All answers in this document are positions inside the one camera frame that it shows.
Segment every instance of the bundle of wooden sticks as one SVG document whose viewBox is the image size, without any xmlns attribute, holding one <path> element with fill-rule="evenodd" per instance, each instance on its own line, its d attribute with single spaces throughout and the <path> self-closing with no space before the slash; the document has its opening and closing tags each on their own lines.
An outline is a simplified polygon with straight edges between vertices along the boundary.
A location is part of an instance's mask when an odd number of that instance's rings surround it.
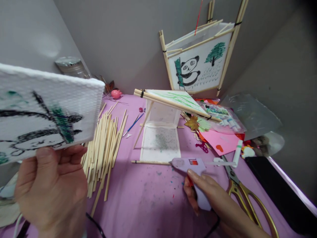
<svg viewBox="0 0 317 238">
<path fill-rule="evenodd" d="M 104 201 L 107 200 L 111 169 L 115 165 L 123 130 L 128 117 L 128 115 L 125 115 L 125 110 L 121 126 L 118 131 L 118 117 L 111 119 L 111 112 L 114 107 L 111 107 L 109 111 L 106 111 L 101 117 L 99 117 L 94 140 L 86 144 L 88 150 L 82 157 L 82 167 L 86 174 L 88 183 L 87 197 L 92 197 L 92 193 L 96 190 L 97 182 L 101 182 L 91 213 L 92 216 L 96 209 L 101 190 L 104 187 L 106 175 L 108 174 Z"/>
</svg>

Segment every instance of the blue paintbrush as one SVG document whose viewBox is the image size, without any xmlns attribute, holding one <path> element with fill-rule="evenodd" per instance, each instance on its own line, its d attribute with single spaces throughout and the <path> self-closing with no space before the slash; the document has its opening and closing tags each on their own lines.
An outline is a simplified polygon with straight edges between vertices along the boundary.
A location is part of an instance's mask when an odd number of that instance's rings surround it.
<svg viewBox="0 0 317 238">
<path fill-rule="evenodd" d="M 134 126 L 134 124 L 143 116 L 144 113 L 142 113 L 142 115 L 132 124 L 132 126 L 126 131 L 126 133 L 122 136 L 124 137 L 128 132 L 129 130 L 131 130 L 131 128 Z"/>
</svg>

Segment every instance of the red string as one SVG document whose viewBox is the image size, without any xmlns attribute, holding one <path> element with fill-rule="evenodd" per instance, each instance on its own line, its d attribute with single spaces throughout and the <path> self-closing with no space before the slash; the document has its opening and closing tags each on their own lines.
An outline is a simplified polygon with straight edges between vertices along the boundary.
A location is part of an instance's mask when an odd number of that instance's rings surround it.
<svg viewBox="0 0 317 238">
<path fill-rule="evenodd" d="M 197 19 L 197 24 L 196 24 L 196 29 L 195 29 L 195 35 L 196 35 L 197 27 L 198 27 L 198 21 L 199 21 L 199 17 L 200 17 L 201 6 L 202 6 L 202 0 L 201 0 L 200 8 L 199 8 L 199 14 L 198 14 L 198 19 Z"/>
</svg>

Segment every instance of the fingernail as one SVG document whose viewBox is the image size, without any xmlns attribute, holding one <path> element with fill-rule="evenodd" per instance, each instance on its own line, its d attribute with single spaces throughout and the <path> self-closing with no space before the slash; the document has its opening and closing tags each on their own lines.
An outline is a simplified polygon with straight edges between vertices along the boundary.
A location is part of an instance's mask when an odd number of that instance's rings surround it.
<svg viewBox="0 0 317 238">
<path fill-rule="evenodd" d="M 51 154 L 51 148 L 49 147 L 43 147 L 43 148 L 39 148 L 36 151 L 36 157 L 37 158 L 43 158 L 43 157 L 47 157 Z"/>
<path fill-rule="evenodd" d="M 188 169 L 187 173 L 192 179 L 198 179 L 198 174 L 196 174 L 193 170 Z"/>
</svg>

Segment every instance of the gold scissors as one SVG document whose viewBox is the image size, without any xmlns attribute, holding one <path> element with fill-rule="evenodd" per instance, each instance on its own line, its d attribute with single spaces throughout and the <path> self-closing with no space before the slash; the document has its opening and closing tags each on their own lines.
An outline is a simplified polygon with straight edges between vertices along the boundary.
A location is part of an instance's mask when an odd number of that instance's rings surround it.
<svg viewBox="0 0 317 238">
<path fill-rule="evenodd" d="M 223 155 L 221 158 L 228 162 L 227 158 Z M 262 225 L 260 223 L 260 220 L 255 213 L 255 210 L 251 204 L 251 201 L 249 199 L 249 196 L 253 197 L 253 199 L 257 202 L 257 204 L 260 206 L 262 212 L 264 213 L 265 218 L 267 219 L 268 225 L 271 230 L 272 237 L 279 238 L 277 229 L 275 227 L 275 224 L 273 222 L 273 219 L 270 215 L 270 213 L 267 211 L 266 207 L 262 203 L 262 201 L 249 189 L 247 189 L 241 181 L 238 179 L 237 175 L 233 171 L 231 166 L 225 166 L 226 172 L 229 177 L 229 188 L 227 190 L 227 193 L 229 196 L 231 194 L 234 194 L 235 197 L 237 198 L 240 207 L 245 211 L 245 213 L 248 215 L 248 217 L 256 224 L 258 225 L 261 229 Z"/>
</svg>

